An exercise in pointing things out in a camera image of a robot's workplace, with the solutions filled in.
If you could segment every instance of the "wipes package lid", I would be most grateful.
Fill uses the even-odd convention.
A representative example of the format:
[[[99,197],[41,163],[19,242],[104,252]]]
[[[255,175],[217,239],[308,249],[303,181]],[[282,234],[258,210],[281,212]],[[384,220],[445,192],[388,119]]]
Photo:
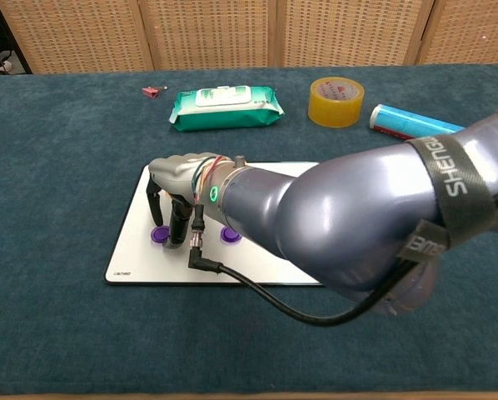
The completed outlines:
[[[275,92],[263,86],[222,86],[180,92],[170,123],[179,131],[271,125],[284,114]]]

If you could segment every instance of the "purple button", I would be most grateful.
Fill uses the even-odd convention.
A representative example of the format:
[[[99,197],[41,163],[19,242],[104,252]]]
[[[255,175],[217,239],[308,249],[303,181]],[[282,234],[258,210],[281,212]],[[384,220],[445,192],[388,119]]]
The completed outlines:
[[[165,243],[167,238],[169,238],[169,227],[166,225],[155,227],[151,231],[151,239],[155,243]]]
[[[236,243],[242,240],[242,235],[231,227],[224,227],[220,234],[220,239],[225,243]]]

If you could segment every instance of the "small red object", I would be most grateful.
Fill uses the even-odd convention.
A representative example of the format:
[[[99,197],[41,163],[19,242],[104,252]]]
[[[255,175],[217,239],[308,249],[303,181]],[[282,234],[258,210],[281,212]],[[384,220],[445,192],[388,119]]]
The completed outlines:
[[[155,98],[158,96],[158,89],[155,87],[145,87],[142,89],[142,93],[149,98]]]

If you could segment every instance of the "robotic hand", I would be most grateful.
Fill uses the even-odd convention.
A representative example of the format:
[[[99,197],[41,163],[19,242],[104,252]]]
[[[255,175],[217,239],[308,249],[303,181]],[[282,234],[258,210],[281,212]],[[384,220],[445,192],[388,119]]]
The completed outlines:
[[[184,242],[195,208],[192,246],[198,251],[204,209],[359,303],[346,318],[298,318],[336,325],[368,308],[391,314],[418,308],[432,293],[441,253],[498,232],[498,110],[450,136],[335,158],[300,177],[212,153],[158,158],[149,172],[157,225],[163,222],[158,192],[173,199],[171,246]],[[207,270],[232,273],[213,265]]]

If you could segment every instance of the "green led light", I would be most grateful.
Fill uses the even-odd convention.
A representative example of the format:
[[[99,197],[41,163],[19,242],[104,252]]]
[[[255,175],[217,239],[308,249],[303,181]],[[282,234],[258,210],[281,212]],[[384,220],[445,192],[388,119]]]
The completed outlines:
[[[215,203],[217,200],[217,196],[219,196],[219,189],[217,186],[212,186],[210,189],[210,200]]]

